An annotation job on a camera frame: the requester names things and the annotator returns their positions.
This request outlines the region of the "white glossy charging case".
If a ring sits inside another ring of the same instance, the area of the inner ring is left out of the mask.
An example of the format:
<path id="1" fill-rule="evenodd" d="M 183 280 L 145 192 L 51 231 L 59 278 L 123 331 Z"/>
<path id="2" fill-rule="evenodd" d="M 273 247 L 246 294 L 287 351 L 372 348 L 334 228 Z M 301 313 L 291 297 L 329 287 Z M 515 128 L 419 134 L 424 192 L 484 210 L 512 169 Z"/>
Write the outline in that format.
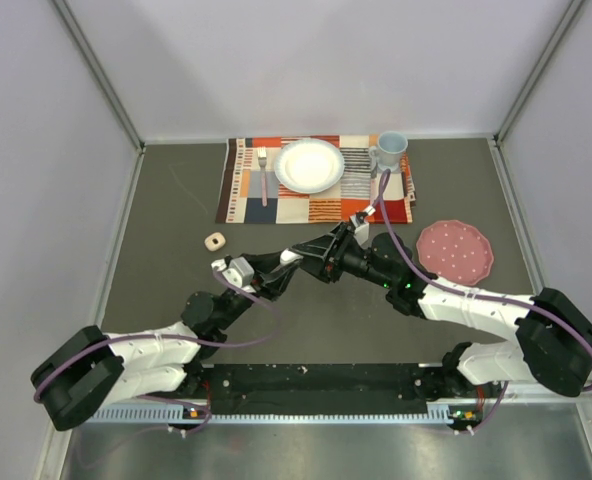
<path id="1" fill-rule="evenodd" d="M 286 266 L 290 264 L 294 264 L 300 262 L 303 257 L 289 249 L 285 249 L 280 254 L 280 265 Z"/>

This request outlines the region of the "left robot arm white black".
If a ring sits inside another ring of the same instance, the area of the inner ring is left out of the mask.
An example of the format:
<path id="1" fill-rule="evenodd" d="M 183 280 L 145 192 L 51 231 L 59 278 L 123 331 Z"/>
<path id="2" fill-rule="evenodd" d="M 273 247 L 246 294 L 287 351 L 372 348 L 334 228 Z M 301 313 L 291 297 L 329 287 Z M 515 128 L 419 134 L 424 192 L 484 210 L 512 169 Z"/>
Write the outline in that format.
<path id="1" fill-rule="evenodd" d="M 216 260 L 211 269 L 225 291 L 192 294 L 176 323 L 129 334 L 82 328 L 32 373 L 35 402 L 56 430 L 67 431 L 113 403 L 153 393 L 196 394 L 201 360 L 228 347 L 226 329 L 250 307 L 280 297 L 303 259 L 284 250 Z"/>

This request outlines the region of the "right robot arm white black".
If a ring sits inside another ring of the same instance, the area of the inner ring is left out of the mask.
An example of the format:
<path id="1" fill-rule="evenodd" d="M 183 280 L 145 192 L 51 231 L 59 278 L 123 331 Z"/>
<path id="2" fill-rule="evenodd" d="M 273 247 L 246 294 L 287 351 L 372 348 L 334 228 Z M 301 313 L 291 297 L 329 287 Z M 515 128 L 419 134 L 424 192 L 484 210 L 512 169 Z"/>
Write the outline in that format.
<path id="1" fill-rule="evenodd" d="M 454 395 L 493 381 L 538 383 L 567 397 L 592 390 L 592 325 L 561 292 L 543 289 L 526 296 L 467 288 L 421 270 L 391 232 L 363 247 L 358 237 L 368 228 L 340 222 L 287 248 L 280 261 L 296 263 L 325 283 L 351 274 L 384 287 L 387 301 L 406 316 L 498 337 L 495 344 L 455 348 L 453 364 L 442 372 L 445 388 Z"/>

